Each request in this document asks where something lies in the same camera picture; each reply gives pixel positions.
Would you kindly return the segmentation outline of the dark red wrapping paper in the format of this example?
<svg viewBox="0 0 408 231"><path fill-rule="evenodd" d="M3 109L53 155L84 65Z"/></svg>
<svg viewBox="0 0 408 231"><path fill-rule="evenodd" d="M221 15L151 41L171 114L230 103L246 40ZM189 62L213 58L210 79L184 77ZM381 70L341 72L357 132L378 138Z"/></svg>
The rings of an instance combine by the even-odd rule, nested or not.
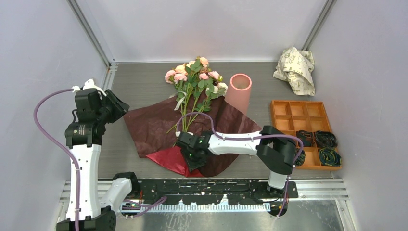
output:
<svg viewBox="0 0 408 231"><path fill-rule="evenodd" d="M175 111L176 99L170 98L140 109L131 110L124 121L140 158L148 158L161 167L185 177L214 177L223 172L238 157L237 154L211 155L206 164L189 172L177 140L174 125L181 117ZM221 133L251 133L261 127L241 111L225 102L224 97L211 101L215 130Z"/></svg>

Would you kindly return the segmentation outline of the pink artificial flower bouquet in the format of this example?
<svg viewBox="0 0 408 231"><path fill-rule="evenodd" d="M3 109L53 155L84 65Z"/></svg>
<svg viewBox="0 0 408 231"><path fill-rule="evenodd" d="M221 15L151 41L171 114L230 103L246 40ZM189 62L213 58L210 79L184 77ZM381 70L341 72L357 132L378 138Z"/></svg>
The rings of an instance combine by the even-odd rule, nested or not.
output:
<svg viewBox="0 0 408 231"><path fill-rule="evenodd" d="M183 63L167 71L165 82L172 84L176 92L184 91L186 98L177 110L182 119L172 126L167 133L173 131L187 132L190 125L196 120L198 113L209 112L212 101L226 96L228 86L223 82L223 76L211 70L209 61L205 57L196 57L195 60ZM182 94L175 96L176 102Z"/></svg>

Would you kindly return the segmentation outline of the cream printed ribbon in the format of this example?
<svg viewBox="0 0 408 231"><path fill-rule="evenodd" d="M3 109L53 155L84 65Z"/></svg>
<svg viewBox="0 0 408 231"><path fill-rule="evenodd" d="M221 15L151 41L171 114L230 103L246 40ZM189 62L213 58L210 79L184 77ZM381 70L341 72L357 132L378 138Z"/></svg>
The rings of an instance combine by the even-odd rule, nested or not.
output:
<svg viewBox="0 0 408 231"><path fill-rule="evenodd" d="M168 97L168 98L170 99L170 98L172 98L172 97L175 97L175 96L178 95L179 93L182 94L182 97L178 100L178 102L177 102L177 104L176 104L176 106L175 106L175 108L174 108L174 111L178 110L178 109L180 108L181 104L183 104L183 102L184 102L184 100L185 100L185 98L186 98L187 93L184 92L184 91L177 91L176 93L171 94L171 95Z"/></svg>

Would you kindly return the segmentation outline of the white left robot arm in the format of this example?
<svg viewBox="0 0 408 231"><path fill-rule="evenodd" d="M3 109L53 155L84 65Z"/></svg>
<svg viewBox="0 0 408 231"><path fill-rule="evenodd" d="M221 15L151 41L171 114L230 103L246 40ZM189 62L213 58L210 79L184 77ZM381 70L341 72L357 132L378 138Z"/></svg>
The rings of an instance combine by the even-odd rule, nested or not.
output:
<svg viewBox="0 0 408 231"><path fill-rule="evenodd" d="M74 87L75 120L65 130L71 157L71 183L66 218L58 231L113 231L125 198L140 194L133 172L118 173L108 191L98 197L98 163L106 124L114 123L129 110L129 105L111 90Z"/></svg>

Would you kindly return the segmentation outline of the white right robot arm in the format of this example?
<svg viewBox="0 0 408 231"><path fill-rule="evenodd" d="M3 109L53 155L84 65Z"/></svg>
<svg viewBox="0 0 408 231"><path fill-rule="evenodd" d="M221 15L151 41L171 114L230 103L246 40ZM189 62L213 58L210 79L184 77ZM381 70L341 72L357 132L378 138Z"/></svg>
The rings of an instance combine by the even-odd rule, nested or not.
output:
<svg viewBox="0 0 408 231"><path fill-rule="evenodd" d="M180 148L189 171L204 166L213 155L256 156L269 169L268 194L278 198L288 188L288 177L293 172L298 152L299 139L295 136L283 134L273 126L264 126L260 131L241 134L208 131L194 135L177 131L176 137L176 146Z"/></svg>

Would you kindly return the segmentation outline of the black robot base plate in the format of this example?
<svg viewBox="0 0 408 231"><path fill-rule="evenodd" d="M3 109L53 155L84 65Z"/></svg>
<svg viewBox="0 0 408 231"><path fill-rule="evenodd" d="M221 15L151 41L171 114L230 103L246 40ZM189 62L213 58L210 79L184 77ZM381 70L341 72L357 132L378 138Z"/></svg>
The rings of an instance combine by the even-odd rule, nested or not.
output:
<svg viewBox="0 0 408 231"><path fill-rule="evenodd" d="M228 205L259 205L298 196L293 181L284 193L271 189L267 180L260 179L140 179L139 190L126 195L124 201L152 205L166 197L166 205L218 205L226 198Z"/></svg>

